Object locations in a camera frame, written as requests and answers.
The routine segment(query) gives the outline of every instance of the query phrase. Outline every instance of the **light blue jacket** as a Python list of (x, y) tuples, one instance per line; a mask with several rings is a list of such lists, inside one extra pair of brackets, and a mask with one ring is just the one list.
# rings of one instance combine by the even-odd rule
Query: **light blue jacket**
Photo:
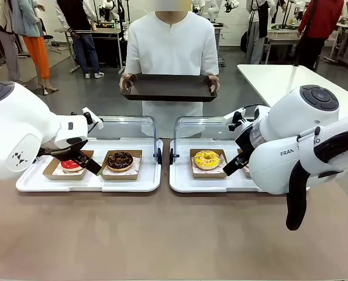
[(12, 30), (28, 37), (40, 37), (35, 7), (37, 0), (12, 0)]

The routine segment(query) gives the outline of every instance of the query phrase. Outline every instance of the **transparent cover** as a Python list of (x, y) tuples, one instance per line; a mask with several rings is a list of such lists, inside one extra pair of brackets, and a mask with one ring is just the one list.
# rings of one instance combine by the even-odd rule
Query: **transparent cover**
[(223, 117), (181, 117), (174, 128), (174, 161), (178, 146), (188, 141), (235, 141), (235, 133), (231, 132)]
[(149, 116), (100, 116), (104, 128), (95, 127), (88, 138), (96, 139), (151, 139), (154, 157), (157, 158), (156, 121)]

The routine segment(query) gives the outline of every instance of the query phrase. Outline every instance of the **hand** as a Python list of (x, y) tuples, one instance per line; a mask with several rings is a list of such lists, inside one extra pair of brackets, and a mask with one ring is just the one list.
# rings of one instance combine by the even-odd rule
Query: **hand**
[(39, 9), (40, 11), (42, 11), (42, 12), (45, 12), (46, 10), (45, 10), (45, 7), (43, 6), (43, 5), (41, 5), (41, 4), (38, 4), (37, 5), (37, 9)]
[(214, 92), (214, 91), (217, 91), (217, 92), (218, 92), (219, 89), (220, 89), (220, 83), (219, 83), (219, 78), (218, 78), (218, 76), (210, 75), (210, 76), (209, 76), (209, 79), (210, 79), (211, 81), (216, 82), (216, 87), (215, 87), (215, 85), (211, 85), (210, 91), (211, 91), (211, 92)]
[(129, 81), (129, 79), (131, 78), (131, 74), (128, 73), (123, 73), (122, 77), (120, 78), (120, 82), (119, 82), (119, 89), (122, 92), (125, 89), (126, 86), (126, 82), (129, 82), (128, 84), (131, 85), (131, 82)]
[(79, 34), (76, 34), (76, 32), (74, 32), (74, 31), (72, 31), (72, 32), (70, 33), (70, 35), (71, 35), (71, 37), (72, 37), (73, 39), (80, 39)]

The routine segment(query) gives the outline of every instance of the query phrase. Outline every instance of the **neck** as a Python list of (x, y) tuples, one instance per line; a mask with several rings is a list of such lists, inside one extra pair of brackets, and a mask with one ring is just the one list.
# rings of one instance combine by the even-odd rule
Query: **neck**
[(168, 25), (174, 25), (175, 23), (181, 22), (187, 15), (186, 11), (179, 12), (166, 12), (158, 11), (156, 12), (157, 18), (167, 23)]

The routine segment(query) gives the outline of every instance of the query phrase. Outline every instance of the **chocolate donut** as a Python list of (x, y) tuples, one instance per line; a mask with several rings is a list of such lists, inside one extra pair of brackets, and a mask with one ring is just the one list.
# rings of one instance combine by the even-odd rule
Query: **chocolate donut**
[(108, 156), (107, 167), (114, 172), (124, 172), (131, 168), (133, 157), (128, 152), (118, 151)]

